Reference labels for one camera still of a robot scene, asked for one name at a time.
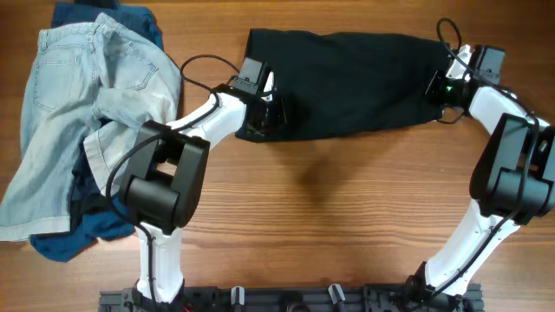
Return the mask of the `black shorts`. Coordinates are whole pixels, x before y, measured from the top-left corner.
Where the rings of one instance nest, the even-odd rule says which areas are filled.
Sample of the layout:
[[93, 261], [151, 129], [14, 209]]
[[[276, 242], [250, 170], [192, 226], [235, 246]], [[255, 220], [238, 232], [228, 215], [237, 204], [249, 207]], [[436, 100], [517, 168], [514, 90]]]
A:
[[251, 29], [246, 56], [269, 65], [286, 125], [272, 134], [239, 130], [250, 142], [320, 140], [438, 120], [424, 94], [449, 65], [437, 41], [399, 34]]

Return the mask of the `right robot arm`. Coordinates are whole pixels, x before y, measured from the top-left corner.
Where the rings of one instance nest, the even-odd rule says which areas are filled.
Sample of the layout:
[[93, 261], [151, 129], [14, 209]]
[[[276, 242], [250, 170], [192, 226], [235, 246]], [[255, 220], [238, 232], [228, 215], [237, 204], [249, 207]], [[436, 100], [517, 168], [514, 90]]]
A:
[[405, 282], [412, 309], [452, 311], [473, 275], [510, 235], [554, 206], [554, 128], [499, 85], [505, 51], [464, 45], [427, 93], [477, 120], [490, 138], [470, 179], [467, 211], [434, 256]]

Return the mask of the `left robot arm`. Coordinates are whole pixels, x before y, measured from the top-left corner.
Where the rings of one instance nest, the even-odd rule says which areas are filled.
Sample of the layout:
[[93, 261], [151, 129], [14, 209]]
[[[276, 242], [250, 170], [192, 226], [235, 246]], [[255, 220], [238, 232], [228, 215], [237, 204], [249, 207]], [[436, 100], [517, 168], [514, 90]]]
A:
[[265, 62], [246, 57], [238, 76], [209, 93], [205, 104], [179, 120], [145, 122], [114, 167], [125, 171], [117, 197], [140, 233], [136, 305], [170, 309], [178, 302], [185, 286], [181, 231], [199, 204], [209, 152], [232, 133], [265, 136], [287, 122]]

